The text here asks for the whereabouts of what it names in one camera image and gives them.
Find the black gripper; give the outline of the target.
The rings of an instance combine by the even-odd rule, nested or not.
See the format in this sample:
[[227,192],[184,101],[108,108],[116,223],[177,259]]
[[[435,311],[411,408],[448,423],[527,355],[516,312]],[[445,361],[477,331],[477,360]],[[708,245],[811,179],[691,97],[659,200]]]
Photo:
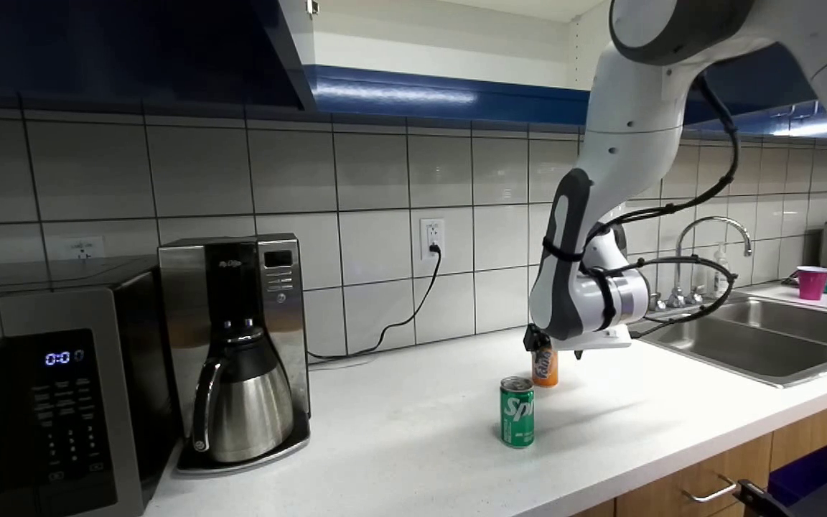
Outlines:
[[527,354],[539,354],[539,350],[550,350],[553,341],[537,325],[527,325],[526,332],[521,332],[521,347]]

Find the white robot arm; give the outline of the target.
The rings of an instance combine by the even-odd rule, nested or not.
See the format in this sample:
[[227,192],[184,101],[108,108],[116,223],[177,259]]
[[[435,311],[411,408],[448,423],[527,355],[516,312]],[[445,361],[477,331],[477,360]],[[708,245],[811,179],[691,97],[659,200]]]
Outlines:
[[612,0],[576,164],[560,179],[521,344],[589,350],[648,312],[648,285],[613,230],[681,144],[686,95],[725,57],[784,45],[827,108],[827,0]]

